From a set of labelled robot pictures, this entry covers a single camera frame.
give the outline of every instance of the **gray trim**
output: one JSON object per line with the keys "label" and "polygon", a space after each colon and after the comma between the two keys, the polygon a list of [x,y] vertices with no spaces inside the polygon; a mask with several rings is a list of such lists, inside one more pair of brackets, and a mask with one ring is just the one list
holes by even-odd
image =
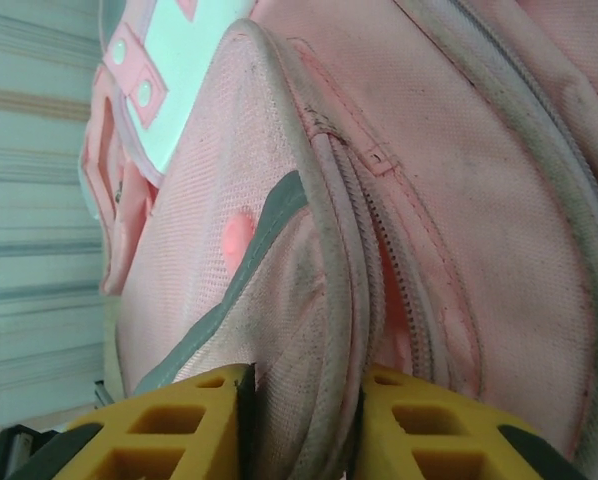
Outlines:
{"label": "gray trim", "polygon": [[186,362],[217,332],[290,219],[307,205],[308,200],[298,172],[290,172],[270,191],[254,238],[223,301],[192,326],[168,356],[141,380],[134,395],[155,390],[174,381]]}

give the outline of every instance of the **pink backpack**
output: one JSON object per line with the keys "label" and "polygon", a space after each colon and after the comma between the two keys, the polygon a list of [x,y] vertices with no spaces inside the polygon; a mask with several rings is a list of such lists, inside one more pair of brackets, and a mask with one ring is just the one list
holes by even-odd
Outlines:
{"label": "pink backpack", "polygon": [[598,1],[244,0],[150,140],[189,102],[161,4],[128,0],[82,161],[126,393],[256,362],[255,478],[325,480],[377,362],[598,479]]}

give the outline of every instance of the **yellow plastic object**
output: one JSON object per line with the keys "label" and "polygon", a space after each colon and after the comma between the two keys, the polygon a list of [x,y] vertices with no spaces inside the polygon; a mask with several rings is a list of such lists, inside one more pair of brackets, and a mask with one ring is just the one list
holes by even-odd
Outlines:
{"label": "yellow plastic object", "polygon": [[498,431],[516,417],[382,367],[364,380],[354,480],[541,480]]}
{"label": "yellow plastic object", "polygon": [[237,388],[232,365],[124,400],[69,428],[102,430],[55,480],[239,479]]}

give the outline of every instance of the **backpack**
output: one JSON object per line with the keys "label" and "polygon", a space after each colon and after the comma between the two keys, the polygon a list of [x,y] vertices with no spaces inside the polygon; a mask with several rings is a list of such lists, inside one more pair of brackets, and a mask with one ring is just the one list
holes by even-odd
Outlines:
{"label": "backpack", "polygon": [[255,363],[254,478],[378,363],[598,479],[598,2],[128,0],[81,172],[126,393]]}

